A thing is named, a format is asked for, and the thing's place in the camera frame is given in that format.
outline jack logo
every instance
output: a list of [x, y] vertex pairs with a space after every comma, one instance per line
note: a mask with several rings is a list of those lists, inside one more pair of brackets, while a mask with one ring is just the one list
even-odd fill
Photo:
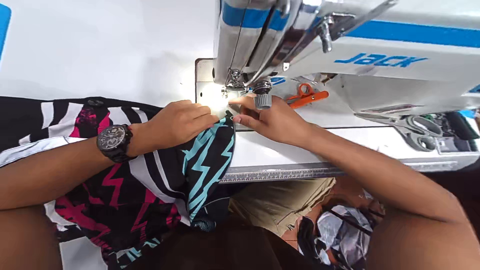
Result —
[[335, 60], [335, 63], [356, 65], [371, 65], [374, 66], [389, 66], [389, 67], [408, 67], [410, 64], [418, 61], [427, 60], [428, 58], [420, 58], [413, 56], [390, 56], [387, 57], [384, 54], [370, 54], [366, 56], [366, 53], [360, 53], [347, 60]]

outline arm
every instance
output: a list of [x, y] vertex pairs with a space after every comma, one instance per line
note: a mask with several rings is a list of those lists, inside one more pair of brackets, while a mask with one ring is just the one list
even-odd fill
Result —
[[[173, 102], [152, 120], [132, 124], [128, 155], [187, 142], [218, 121], [210, 109], [183, 100]], [[54, 200], [114, 163], [96, 147], [96, 137], [34, 154], [0, 168], [0, 210]]]
[[[271, 109], [262, 111], [254, 109], [250, 97], [231, 103], [242, 105], [234, 122], [322, 156], [393, 209], [373, 233], [370, 269], [461, 269], [464, 264], [470, 269], [480, 263], [468, 218], [456, 197], [440, 185], [397, 160], [305, 122], [278, 97]], [[455, 266], [449, 264], [452, 258]]]

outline leg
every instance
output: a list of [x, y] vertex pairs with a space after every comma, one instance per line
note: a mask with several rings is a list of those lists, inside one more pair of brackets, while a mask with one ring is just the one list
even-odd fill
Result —
[[230, 199], [230, 210], [254, 226], [282, 236], [298, 217], [311, 211], [335, 184], [335, 178], [254, 183]]

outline wristwatch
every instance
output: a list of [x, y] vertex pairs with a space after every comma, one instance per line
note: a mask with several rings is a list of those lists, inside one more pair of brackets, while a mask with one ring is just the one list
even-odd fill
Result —
[[128, 125], [111, 125], [98, 134], [96, 146], [113, 162], [123, 163], [136, 158], [127, 156], [128, 144], [132, 137]]

